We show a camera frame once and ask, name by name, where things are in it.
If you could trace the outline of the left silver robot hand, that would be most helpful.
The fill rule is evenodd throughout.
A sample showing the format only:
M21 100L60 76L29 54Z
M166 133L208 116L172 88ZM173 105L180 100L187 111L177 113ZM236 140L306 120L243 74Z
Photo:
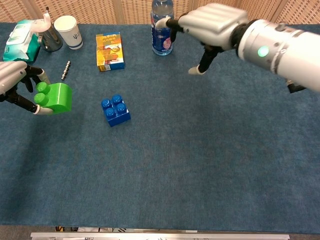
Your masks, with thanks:
M2 61L0 63L0 101L15 104L35 115L52 115L53 110L34 104L17 93L18 84L24 83L32 93L33 85L45 82L50 83L45 71L40 67L33 67L24 61Z

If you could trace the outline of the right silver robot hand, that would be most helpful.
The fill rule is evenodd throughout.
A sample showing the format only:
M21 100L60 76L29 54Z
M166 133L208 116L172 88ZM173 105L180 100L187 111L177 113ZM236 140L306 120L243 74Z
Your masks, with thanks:
M204 53L199 64L190 68L188 73L203 75L219 53L234 47L234 30L245 26L247 22L247 11L220 3L209 3L183 14L179 19L166 16L156 22L155 28L169 28L171 42L176 40L178 32L196 38L203 45Z

